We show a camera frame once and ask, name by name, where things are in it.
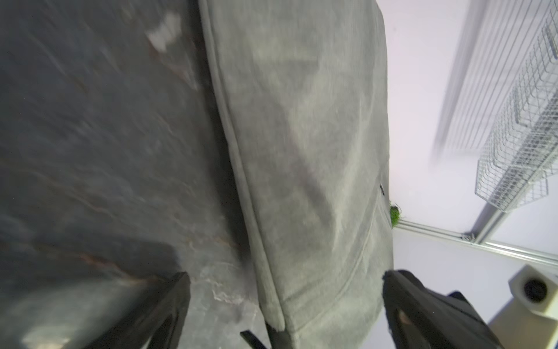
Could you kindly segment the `grey laptop bag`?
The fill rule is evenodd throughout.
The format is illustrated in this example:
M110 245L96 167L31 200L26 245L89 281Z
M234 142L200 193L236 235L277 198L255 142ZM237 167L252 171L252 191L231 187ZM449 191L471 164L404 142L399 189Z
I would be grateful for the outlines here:
M393 266L387 44L375 1L201 1L274 348L359 348Z

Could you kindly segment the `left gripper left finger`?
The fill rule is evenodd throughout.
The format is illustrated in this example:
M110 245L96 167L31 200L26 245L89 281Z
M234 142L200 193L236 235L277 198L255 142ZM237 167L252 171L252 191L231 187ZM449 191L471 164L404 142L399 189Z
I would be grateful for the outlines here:
M88 348L177 348L190 305L190 276L176 273Z

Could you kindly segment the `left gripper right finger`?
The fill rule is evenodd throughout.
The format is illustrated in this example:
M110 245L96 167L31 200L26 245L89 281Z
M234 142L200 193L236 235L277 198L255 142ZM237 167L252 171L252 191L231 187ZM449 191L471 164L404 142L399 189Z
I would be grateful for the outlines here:
M384 274L382 297L396 348L503 347L462 293L441 295L408 270Z

